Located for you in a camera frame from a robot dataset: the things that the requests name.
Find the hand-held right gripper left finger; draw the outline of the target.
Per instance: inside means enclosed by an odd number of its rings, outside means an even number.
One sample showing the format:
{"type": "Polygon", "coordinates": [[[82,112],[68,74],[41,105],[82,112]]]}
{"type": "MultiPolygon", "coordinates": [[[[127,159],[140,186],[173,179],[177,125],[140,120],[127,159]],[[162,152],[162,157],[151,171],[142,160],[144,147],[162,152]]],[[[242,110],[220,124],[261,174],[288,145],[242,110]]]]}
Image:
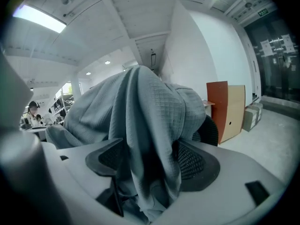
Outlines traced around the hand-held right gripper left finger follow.
{"type": "Polygon", "coordinates": [[[41,145],[72,225],[147,225],[122,210],[114,183],[116,172],[99,161],[106,151],[122,148],[122,139],[61,150],[49,142],[41,145]]]}

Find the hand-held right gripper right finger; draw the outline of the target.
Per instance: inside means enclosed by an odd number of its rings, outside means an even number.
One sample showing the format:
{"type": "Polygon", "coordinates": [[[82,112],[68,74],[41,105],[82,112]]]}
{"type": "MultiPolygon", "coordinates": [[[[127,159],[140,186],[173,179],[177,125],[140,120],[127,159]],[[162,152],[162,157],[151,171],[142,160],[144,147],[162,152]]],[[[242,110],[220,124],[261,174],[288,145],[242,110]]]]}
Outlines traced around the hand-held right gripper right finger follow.
{"type": "Polygon", "coordinates": [[[255,225],[279,201],[285,185],[251,157],[202,142],[179,141],[220,164],[202,191],[182,192],[152,225],[255,225]]]}

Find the black armrest office chair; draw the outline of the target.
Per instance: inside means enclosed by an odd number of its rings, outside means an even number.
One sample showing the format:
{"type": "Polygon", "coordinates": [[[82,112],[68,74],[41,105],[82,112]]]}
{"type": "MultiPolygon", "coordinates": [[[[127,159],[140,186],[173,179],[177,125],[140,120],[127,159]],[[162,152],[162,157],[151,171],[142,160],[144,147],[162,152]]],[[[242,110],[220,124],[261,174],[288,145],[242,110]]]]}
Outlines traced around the black armrest office chair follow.
{"type": "Polygon", "coordinates": [[[192,141],[202,142],[212,146],[218,145],[218,128],[210,116],[206,115],[203,124],[193,134],[192,141]]]}

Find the grey shirt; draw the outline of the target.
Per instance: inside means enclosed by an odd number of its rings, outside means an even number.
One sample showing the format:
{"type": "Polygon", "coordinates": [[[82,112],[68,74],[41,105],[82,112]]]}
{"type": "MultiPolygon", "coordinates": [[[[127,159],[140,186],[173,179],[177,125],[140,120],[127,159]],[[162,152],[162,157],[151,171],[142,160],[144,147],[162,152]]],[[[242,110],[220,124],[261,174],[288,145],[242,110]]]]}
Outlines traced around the grey shirt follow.
{"type": "Polygon", "coordinates": [[[180,168],[173,143],[190,140],[205,118],[203,102],[193,89],[164,83],[138,66],[84,93],[64,124],[48,127],[45,135],[57,149],[123,139],[119,194],[150,223],[179,196],[180,168]]]}

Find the beige cardboard box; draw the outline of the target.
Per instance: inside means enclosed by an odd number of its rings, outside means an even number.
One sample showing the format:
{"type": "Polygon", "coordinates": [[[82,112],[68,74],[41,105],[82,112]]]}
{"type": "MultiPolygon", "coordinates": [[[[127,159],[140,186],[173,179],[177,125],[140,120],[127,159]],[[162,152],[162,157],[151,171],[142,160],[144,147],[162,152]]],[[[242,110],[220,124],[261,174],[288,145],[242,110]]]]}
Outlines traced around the beige cardboard box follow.
{"type": "Polygon", "coordinates": [[[255,125],[258,117],[258,109],[257,108],[246,108],[244,111],[244,118],[242,129],[249,132],[255,125]]]}
{"type": "Polygon", "coordinates": [[[262,111],[263,111],[263,104],[254,102],[252,104],[253,108],[257,110],[257,119],[256,122],[258,123],[261,120],[262,111]]]}

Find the tan wooden panel with hole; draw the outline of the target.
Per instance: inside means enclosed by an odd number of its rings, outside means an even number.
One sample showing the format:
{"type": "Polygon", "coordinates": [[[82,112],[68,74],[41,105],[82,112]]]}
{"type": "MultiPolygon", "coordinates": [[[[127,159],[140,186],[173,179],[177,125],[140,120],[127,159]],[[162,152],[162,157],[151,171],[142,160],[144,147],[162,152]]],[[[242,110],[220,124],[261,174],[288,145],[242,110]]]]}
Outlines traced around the tan wooden panel with hole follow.
{"type": "Polygon", "coordinates": [[[245,110],[245,86],[228,86],[227,112],[225,128],[220,143],[227,141],[241,132],[245,110]]]}

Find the red-brown wooden panel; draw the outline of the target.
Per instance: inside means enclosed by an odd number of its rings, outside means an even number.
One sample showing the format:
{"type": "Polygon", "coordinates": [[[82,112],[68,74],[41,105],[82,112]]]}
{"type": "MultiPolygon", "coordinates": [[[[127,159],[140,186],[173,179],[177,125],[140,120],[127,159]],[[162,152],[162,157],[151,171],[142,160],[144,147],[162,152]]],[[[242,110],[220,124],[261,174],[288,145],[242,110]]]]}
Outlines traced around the red-brown wooden panel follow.
{"type": "Polygon", "coordinates": [[[218,144],[221,143],[227,117],[228,107],[228,82],[208,82],[208,101],[213,103],[211,107],[211,117],[218,129],[218,144]]]}

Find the white rectangular table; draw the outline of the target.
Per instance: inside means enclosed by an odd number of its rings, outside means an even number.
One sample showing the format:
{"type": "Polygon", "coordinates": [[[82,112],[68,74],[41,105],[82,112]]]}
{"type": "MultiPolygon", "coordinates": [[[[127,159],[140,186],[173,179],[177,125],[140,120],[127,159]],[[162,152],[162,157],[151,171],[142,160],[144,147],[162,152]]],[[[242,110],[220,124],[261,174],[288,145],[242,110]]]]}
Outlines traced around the white rectangular table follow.
{"type": "Polygon", "coordinates": [[[20,127],[20,131],[27,131],[31,133],[45,133],[47,127],[29,127],[29,128],[22,128],[20,127]]]}

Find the metal storage shelf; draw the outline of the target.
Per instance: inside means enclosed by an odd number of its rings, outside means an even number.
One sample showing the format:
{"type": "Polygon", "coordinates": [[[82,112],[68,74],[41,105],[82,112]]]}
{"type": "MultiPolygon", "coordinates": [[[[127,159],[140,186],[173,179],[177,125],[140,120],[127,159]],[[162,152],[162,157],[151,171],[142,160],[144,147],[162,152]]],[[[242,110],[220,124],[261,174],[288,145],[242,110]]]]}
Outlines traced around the metal storage shelf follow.
{"type": "Polygon", "coordinates": [[[54,103],[50,107],[49,112],[53,117],[54,124],[63,124],[64,119],[74,103],[74,96],[72,93],[64,93],[61,88],[58,95],[55,95],[54,103]]]}

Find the dark glass door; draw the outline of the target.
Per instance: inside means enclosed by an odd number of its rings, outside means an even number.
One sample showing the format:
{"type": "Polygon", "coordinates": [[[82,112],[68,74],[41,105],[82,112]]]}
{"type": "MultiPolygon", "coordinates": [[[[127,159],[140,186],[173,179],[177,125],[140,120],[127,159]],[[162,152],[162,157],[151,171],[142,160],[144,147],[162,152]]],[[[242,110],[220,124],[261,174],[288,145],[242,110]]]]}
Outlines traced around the dark glass door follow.
{"type": "Polygon", "coordinates": [[[262,95],[300,103],[300,44],[283,18],[274,11],[245,27],[261,78],[262,95]],[[287,53],[282,35],[289,34],[295,52],[287,53]],[[273,55],[265,57],[261,41],[269,40],[273,55]]]}

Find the white paper notice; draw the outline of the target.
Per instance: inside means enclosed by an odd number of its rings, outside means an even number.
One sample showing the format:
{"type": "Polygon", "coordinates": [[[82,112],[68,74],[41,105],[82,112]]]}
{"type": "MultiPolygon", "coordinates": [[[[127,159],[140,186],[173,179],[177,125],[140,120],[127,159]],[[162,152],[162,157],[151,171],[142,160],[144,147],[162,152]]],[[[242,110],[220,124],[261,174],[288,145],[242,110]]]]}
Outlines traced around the white paper notice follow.
{"type": "Polygon", "coordinates": [[[286,52],[287,53],[294,53],[295,49],[294,49],[293,42],[291,40],[290,35],[286,34],[286,35],[282,35],[281,37],[283,39],[284,46],[286,47],[286,52]]]}
{"type": "Polygon", "coordinates": [[[271,48],[269,40],[264,40],[264,41],[261,41],[260,43],[261,43],[261,46],[262,46],[262,51],[264,53],[264,56],[265,57],[272,56],[273,55],[273,50],[271,48]]]}

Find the rectangular ceiling light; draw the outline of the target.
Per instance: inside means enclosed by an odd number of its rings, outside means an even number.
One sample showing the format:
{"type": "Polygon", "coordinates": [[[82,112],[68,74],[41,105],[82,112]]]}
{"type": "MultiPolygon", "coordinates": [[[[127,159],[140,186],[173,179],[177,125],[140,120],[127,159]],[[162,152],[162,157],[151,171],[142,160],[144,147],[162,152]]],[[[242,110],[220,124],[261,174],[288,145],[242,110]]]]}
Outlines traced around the rectangular ceiling light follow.
{"type": "Polygon", "coordinates": [[[17,8],[13,13],[13,17],[41,25],[57,33],[61,33],[67,26],[56,18],[28,5],[22,5],[17,8]]]}

